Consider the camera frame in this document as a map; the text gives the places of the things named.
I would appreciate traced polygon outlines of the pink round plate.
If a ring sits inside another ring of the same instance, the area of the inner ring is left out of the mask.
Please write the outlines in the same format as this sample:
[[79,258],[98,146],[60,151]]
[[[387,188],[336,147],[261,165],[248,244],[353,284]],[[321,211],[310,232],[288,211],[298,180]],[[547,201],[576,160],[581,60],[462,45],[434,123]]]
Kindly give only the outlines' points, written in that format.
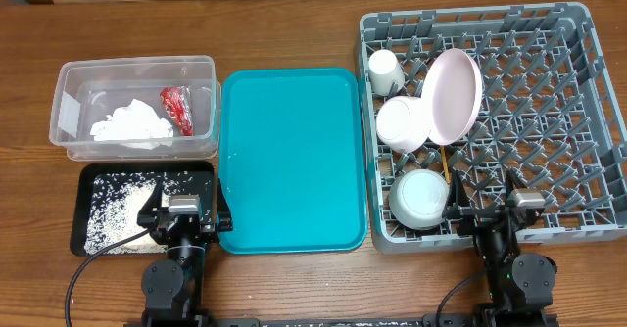
[[483,95],[477,63],[453,48],[440,54],[425,77],[421,98],[429,116],[429,139],[441,146],[465,136],[476,121]]

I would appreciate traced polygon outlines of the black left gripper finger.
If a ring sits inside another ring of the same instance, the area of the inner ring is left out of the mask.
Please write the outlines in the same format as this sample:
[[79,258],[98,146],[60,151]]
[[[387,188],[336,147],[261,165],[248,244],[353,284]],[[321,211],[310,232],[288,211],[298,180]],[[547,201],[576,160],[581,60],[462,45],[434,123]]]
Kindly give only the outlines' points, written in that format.
[[148,200],[142,206],[141,213],[150,214],[153,211],[153,209],[158,210],[161,207],[162,196],[163,196],[163,183],[157,182]]
[[231,217],[230,208],[224,196],[221,180],[217,180],[217,216]]

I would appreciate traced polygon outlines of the small pink saucer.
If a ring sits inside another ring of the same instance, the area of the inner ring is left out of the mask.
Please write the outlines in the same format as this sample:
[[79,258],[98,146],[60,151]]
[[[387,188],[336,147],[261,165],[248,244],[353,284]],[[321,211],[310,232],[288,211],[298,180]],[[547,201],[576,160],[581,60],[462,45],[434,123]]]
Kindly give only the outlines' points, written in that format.
[[421,98],[396,96],[380,108],[376,133],[393,151],[412,153],[427,140],[432,123],[431,112]]

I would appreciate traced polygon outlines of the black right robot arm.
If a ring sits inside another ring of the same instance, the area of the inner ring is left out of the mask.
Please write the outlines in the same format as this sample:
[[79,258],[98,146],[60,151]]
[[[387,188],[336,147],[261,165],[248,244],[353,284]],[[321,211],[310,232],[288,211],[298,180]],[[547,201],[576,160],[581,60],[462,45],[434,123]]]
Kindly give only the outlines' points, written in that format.
[[[512,170],[506,172],[506,199],[488,209],[470,205],[463,181],[454,170],[442,214],[458,221],[458,234],[470,236],[482,271],[458,283],[441,300],[436,326],[557,327],[557,316],[545,308],[553,303],[557,265],[547,256],[523,253],[516,233],[538,221],[545,210],[540,190],[527,187]],[[462,317],[446,317],[448,300],[468,284],[486,278],[490,300]]]

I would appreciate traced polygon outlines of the white napkin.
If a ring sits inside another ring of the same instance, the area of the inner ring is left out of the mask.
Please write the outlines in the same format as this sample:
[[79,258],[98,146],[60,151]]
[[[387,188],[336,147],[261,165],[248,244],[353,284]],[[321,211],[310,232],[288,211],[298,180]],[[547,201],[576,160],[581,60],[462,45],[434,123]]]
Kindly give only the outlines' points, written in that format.
[[106,119],[95,122],[90,130],[95,141],[133,140],[123,143],[133,149],[152,150],[161,145],[170,146],[171,142],[159,142],[162,138],[173,136],[171,123],[159,117],[148,104],[133,99],[126,107],[119,107]]

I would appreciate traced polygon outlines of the grey bowl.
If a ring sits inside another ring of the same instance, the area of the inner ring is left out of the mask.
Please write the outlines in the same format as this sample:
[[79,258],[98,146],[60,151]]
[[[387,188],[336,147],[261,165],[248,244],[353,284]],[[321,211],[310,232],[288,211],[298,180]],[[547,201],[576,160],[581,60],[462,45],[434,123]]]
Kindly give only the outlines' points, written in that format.
[[449,185],[439,173],[413,170],[397,178],[388,196],[390,211],[405,227],[426,230],[443,222]]

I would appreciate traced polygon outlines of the wooden chopstick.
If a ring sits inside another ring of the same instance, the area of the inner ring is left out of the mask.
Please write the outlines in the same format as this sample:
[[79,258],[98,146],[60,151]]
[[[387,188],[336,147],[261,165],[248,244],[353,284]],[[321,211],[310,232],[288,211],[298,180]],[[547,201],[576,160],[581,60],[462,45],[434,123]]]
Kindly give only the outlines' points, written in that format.
[[446,147],[444,145],[440,146],[440,153],[441,153],[441,158],[442,158],[445,181],[447,182],[447,184],[450,185],[451,176],[450,176],[449,165],[448,165],[448,160],[447,160]]

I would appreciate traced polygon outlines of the red snack wrapper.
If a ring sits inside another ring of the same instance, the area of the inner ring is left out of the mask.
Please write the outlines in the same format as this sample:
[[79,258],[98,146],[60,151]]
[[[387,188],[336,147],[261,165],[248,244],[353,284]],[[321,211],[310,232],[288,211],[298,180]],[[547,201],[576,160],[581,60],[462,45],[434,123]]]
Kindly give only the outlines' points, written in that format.
[[160,97],[170,119],[178,126],[183,136],[193,136],[191,92],[187,86],[166,87]]

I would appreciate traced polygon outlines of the white rice heap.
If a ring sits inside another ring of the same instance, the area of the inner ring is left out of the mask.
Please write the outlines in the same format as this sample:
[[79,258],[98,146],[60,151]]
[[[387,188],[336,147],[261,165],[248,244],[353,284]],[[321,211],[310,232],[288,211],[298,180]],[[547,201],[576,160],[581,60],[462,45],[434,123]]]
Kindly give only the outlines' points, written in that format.
[[206,171],[122,172],[95,176],[83,245],[89,255],[143,230],[137,215],[157,184],[162,185],[161,205],[169,205],[174,195],[197,195],[202,209],[212,200],[214,176]]

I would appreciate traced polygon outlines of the pale green cup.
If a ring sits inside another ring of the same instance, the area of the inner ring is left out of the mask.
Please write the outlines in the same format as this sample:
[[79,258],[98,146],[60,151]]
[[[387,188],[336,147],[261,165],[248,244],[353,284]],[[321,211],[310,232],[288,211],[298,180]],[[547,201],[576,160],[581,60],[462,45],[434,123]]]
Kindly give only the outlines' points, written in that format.
[[372,92],[379,96],[397,94],[405,84],[405,75],[395,53],[387,49],[370,56],[368,77]]

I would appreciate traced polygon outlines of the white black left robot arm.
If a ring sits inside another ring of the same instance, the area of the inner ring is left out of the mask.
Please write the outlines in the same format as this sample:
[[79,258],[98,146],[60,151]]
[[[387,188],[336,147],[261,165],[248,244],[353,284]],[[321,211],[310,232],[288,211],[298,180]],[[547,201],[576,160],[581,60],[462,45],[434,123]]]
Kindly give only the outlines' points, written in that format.
[[158,181],[137,215],[137,224],[166,248],[166,257],[142,275],[146,303],[141,324],[215,326],[211,313],[202,308],[205,256],[220,232],[233,229],[230,208],[222,192],[217,194],[217,221],[202,210],[198,195],[172,196],[166,207],[162,200],[163,182]]

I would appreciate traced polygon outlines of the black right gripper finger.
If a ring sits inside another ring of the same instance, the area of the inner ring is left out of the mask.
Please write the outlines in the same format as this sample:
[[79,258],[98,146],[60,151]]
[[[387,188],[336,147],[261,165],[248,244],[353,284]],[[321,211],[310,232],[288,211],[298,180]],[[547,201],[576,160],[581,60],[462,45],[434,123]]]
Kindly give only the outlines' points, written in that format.
[[517,175],[517,173],[513,170],[513,169],[508,169],[506,171],[506,204],[507,203],[507,197],[510,194],[510,192],[514,189],[519,189],[519,188],[528,188],[523,181],[520,179],[520,177]]
[[457,170],[453,170],[451,172],[448,206],[458,206],[463,208],[468,208],[470,206],[470,201],[466,194],[463,180]]

